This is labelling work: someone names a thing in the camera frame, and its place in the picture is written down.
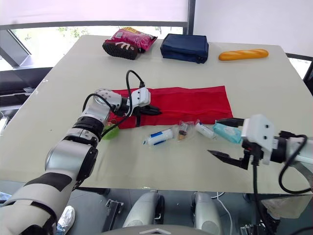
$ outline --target small bottle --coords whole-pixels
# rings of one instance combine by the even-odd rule
[[[183,140],[187,135],[188,124],[185,122],[181,122],[179,125],[178,139]]]
[[[143,142],[143,144],[157,145],[159,143],[163,143],[169,139],[172,139],[173,137],[173,130],[170,128],[149,135],[149,137]]]
[[[201,122],[196,124],[195,129],[209,139],[214,138],[214,131],[207,126],[204,126]]]

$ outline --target window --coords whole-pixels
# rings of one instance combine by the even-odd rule
[[[69,26],[12,29],[36,57],[61,58],[82,35],[112,36],[123,26]],[[132,26],[138,31],[164,39],[168,33],[182,34],[182,27]]]
[[[301,79],[304,78],[305,74],[307,73],[311,61],[308,60],[301,60],[296,58],[289,58],[292,66],[297,70],[298,74],[300,75]]]

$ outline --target baguette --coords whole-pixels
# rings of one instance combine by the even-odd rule
[[[243,59],[257,59],[268,56],[268,51],[264,49],[251,50],[234,50],[225,51],[219,55],[219,60],[243,60]]]

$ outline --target black cable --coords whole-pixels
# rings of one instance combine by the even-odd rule
[[[297,235],[297,234],[299,234],[299,233],[301,233],[301,232],[304,232],[304,231],[307,231],[307,230],[313,230],[313,227],[305,227],[305,228],[299,229],[299,230],[293,232],[293,233],[290,234],[290,235]]]
[[[133,70],[128,70],[127,71],[127,73],[126,73],[126,86],[127,86],[127,91],[128,91],[128,97],[129,97],[129,112],[126,114],[126,116],[121,121],[119,121],[118,123],[114,124],[109,129],[105,130],[102,133],[101,137],[104,137],[109,131],[111,131],[112,129],[117,127],[119,124],[123,123],[132,113],[132,110],[133,110],[133,100],[132,100],[131,88],[129,86],[129,74],[130,73],[133,73],[139,79],[139,81],[140,81],[139,88],[142,88],[142,87],[145,86],[144,82],[142,81],[142,79],[139,77],[139,75],[135,71],[133,71]]]
[[[88,100],[89,100],[90,97],[92,97],[92,96],[96,96],[96,97],[100,98],[103,102],[105,102],[105,103],[108,105],[108,107],[110,108],[110,110],[111,110],[112,112],[114,112],[114,107],[113,107],[109,102],[107,102],[107,100],[104,99],[101,95],[96,94],[96,93],[92,93],[92,94],[90,94],[90,95],[87,96],[87,98],[85,99],[84,105],[83,105],[83,111],[84,111],[85,108],[86,108],[86,105],[87,105]]]
[[[280,171],[279,173],[279,178],[278,178],[278,183],[279,186],[282,188],[283,191],[287,192],[287,193],[291,193],[291,194],[301,194],[301,193],[305,193],[305,192],[309,192],[311,191],[311,188],[307,188],[304,190],[299,190],[299,191],[293,191],[293,190],[289,190],[287,188],[285,188],[283,186],[283,175],[285,173],[285,171],[288,169],[288,167],[293,163],[294,159],[296,158],[296,156],[300,153],[300,151],[302,150],[302,148],[305,146],[305,144],[307,143],[308,137],[306,135],[297,135],[295,136],[296,138],[298,137],[302,137],[303,141],[302,143],[299,145],[299,147],[297,148],[297,150],[290,156],[290,158],[288,159],[288,161],[286,162],[286,164],[284,165],[283,169]]]
[[[264,214],[262,213],[262,210],[260,207],[260,200],[259,200],[259,195],[258,195],[258,181],[257,181],[258,179],[257,166],[259,165],[259,161],[253,160],[252,165],[253,165],[253,194],[254,194],[255,205],[267,232],[270,235],[275,235],[268,221],[265,219]]]

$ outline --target wire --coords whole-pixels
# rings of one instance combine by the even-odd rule
[[[283,191],[287,192],[287,193],[291,193],[291,194],[301,194],[301,193],[305,193],[305,192],[309,192],[311,191],[311,188],[307,188],[304,190],[299,190],[299,191],[293,191],[290,189],[287,189],[283,186],[283,175],[285,173],[285,171],[288,169],[288,167],[293,163],[294,159],[297,157],[297,155],[300,153],[300,151],[302,150],[302,148],[305,146],[305,144],[307,143],[308,137],[306,135],[297,135],[295,136],[296,138],[298,137],[302,137],[303,141],[302,143],[299,145],[299,147],[297,148],[297,150],[295,150],[295,152],[290,156],[290,158],[288,159],[288,161],[286,162],[286,164],[284,165],[283,169],[280,171],[279,173],[279,178],[278,178],[278,183],[279,186],[282,188]]]
[[[96,97],[100,98],[103,102],[105,102],[105,103],[109,106],[110,110],[111,110],[112,112],[114,112],[114,107],[113,107],[109,102],[107,102],[107,100],[104,99],[101,95],[96,94],[96,93],[92,93],[92,94],[90,94],[90,95],[87,96],[87,98],[85,99],[84,105],[83,105],[83,111],[84,111],[85,108],[86,108],[86,105],[87,105],[88,100],[89,100],[90,97],[92,97],[92,96],[96,96]]]
[[[258,161],[257,162],[252,162],[253,164],[253,194],[254,194],[254,200],[255,200],[255,205],[256,205],[256,208],[257,208],[257,211],[260,215],[260,218],[262,220],[262,222],[264,223],[264,226],[267,230],[267,232],[270,234],[270,235],[275,235],[275,233],[272,231],[272,229],[270,228],[270,225],[268,223],[268,221],[265,219],[262,211],[261,211],[261,207],[260,207],[260,200],[259,200],[259,195],[258,195],[258,181],[257,181],[257,177],[258,177],[258,174],[257,174],[257,166],[258,166]]]
[[[230,212],[227,210],[226,206],[223,204],[223,202],[219,199],[219,192],[216,193],[216,198],[217,200],[220,202],[220,204],[224,207],[225,211],[227,212],[227,214],[229,215],[229,220],[230,220],[230,229],[229,229],[229,234],[232,235],[233,234],[233,221],[231,219],[231,215]]]
[[[220,197],[220,196],[224,195],[224,193],[225,193],[225,192],[221,192],[218,196]]]
[[[290,234],[290,235],[297,235],[297,234],[299,234],[299,233],[301,233],[301,232],[304,232],[304,231],[307,231],[307,230],[313,230],[313,227],[305,227],[305,228],[299,229],[299,230],[293,232],[293,233]]]
[[[133,73],[139,79],[139,81],[140,81],[139,87],[140,88],[145,86],[144,82],[142,81],[142,79],[139,77],[139,75],[135,71],[133,71],[133,70],[128,70],[127,71],[127,73],[126,73],[126,86],[127,86],[127,91],[128,91],[128,97],[129,97],[129,111],[128,111],[128,113],[125,115],[125,117],[121,121],[119,121],[117,124],[111,126],[109,129],[105,130],[102,133],[101,137],[104,137],[109,131],[111,131],[112,129],[114,129],[115,127],[117,127],[121,123],[123,123],[132,113],[132,110],[133,110],[133,100],[132,100],[131,88],[129,86],[129,74],[130,73]]]

